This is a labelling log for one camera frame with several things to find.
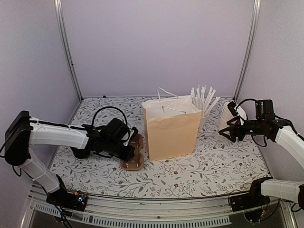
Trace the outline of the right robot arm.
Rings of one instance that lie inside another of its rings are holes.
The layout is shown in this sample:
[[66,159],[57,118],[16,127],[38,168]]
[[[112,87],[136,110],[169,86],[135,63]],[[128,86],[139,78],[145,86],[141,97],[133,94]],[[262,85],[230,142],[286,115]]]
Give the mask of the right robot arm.
[[262,146],[262,153],[269,152],[266,161],[274,177],[253,180],[248,193],[230,197],[228,203],[233,211],[259,207],[270,203],[271,197],[293,202],[299,209],[304,208],[304,138],[293,123],[279,117],[274,112],[270,99],[252,100],[255,103],[256,117],[249,120],[239,104],[227,102],[223,111],[229,112],[232,119],[219,131],[231,142],[242,141],[246,136],[262,136],[271,140],[268,149]]

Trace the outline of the brown cardboard cup carrier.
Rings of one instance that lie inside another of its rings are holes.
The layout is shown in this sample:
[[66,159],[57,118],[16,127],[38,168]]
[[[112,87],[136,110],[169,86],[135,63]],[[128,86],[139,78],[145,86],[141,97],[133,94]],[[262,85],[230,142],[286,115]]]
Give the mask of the brown cardboard cup carrier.
[[141,153],[141,149],[143,148],[142,135],[137,134],[129,141],[128,146],[132,146],[134,148],[134,156],[128,161],[120,160],[120,167],[125,171],[138,171],[144,164],[143,154]]

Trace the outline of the brown paper bag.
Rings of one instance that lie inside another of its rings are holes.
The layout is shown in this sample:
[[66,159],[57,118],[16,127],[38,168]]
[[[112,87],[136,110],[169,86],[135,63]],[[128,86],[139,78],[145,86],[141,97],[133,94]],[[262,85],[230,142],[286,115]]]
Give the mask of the brown paper bag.
[[150,161],[190,155],[194,151],[202,111],[190,95],[157,88],[158,99],[142,102]]

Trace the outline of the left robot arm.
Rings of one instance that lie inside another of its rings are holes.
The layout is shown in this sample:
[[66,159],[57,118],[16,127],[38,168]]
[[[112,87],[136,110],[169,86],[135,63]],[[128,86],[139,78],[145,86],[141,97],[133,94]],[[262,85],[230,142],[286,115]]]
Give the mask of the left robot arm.
[[6,130],[0,150],[4,152],[2,158],[9,165],[19,167],[60,206],[67,206],[71,199],[79,198],[80,192],[69,193],[61,178],[45,167],[30,151],[30,146],[66,146],[78,159],[86,158],[93,152],[101,157],[116,157],[127,162],[135,156],[136,147],[132,142],[137,136],[135,127],[129,128],[127,121],[117,118],[99,127],[92,124],[74,126],[42,121],[31,117],[28,111],[21,111]]

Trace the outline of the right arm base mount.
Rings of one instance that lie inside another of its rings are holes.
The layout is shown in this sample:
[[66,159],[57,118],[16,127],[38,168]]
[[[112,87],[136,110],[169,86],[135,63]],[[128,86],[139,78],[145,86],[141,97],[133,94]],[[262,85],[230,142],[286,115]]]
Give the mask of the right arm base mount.
[[[264,196],[261,193],[261,185],[264,181],[270,180],[272,177],[264,177],[257,180],[254,180],[251,183],[251,187],[247,193],[237,195],[237,196],[229,196],[228,203],[232,208],[233,212],[253,209],[255,207],[264,206],[268,207],[270,203],[270,198],[268,196]],[[245,218],[247,221],[252,223],[257,223],[262,221],[264,215],[266,214],[265,209],[258,209],[254,211],[249,211],[245,213]]]

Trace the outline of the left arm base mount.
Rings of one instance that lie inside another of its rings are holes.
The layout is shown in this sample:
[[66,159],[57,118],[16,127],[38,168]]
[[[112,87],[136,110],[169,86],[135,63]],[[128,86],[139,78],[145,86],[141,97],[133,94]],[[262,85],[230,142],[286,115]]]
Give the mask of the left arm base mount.
[[46,202],[62,208],[85,211],[87,205],[87,194],[80,190],[73,193],[68,192],[62,179],[56,175],[59,181],[59,189],[47,195]]

